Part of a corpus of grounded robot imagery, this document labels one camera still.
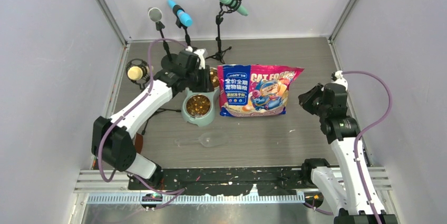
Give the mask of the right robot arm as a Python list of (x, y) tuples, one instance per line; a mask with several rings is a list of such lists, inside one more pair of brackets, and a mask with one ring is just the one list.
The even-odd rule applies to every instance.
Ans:
[(299, 95), (300, 106), (319, 118), (320, 129), (335, 153), (341, 180), (324, 158), (306, 159), (301, 181), (317, 187), (328, 203), (334, 223), (397, 223), (374, 189), (359, 140), (357, 121), (347, 114), (347, 89), (338, 83), (318, 83)]

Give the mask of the clear plastic scoop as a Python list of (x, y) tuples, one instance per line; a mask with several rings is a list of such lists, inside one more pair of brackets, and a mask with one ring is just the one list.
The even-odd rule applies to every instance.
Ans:
[(224, 145), (228, 141), (229, 137), (226, 134), (221, 134), (217, 132), (206, 132), (194, 139), (177, 139), (174, 141), (174, 143), (178, 147), (185, 145), (200, 144), (205, 148), (212, 148)]

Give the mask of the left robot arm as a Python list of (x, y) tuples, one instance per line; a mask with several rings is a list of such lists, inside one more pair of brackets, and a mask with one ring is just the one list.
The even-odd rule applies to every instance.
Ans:
[(114, 171), (128, 172), (141, 178), (149, 189), (156, 189), (162, 181), (158, 164), (137, 153), (133, 137), (156, 110), (185, 89), (197, 92), (214, 90), (210, 66), (206, 64), (207, 50), (188, 47), (180, 51), (170, 67), (158, 73), (150, 71), (148, 86), (134, 100), (109, 118), (99, 116), (93, 122), (91, 152), (97, 158), (102, 179), (110, 182), (103, 163)]

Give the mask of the colourful cat food bag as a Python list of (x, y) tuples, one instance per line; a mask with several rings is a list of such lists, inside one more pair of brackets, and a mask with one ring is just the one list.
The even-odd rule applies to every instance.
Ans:
[(218, 66), (220, 115), (249, 118), (285, 114), (290, 85), (303, 71), (284, 65)]

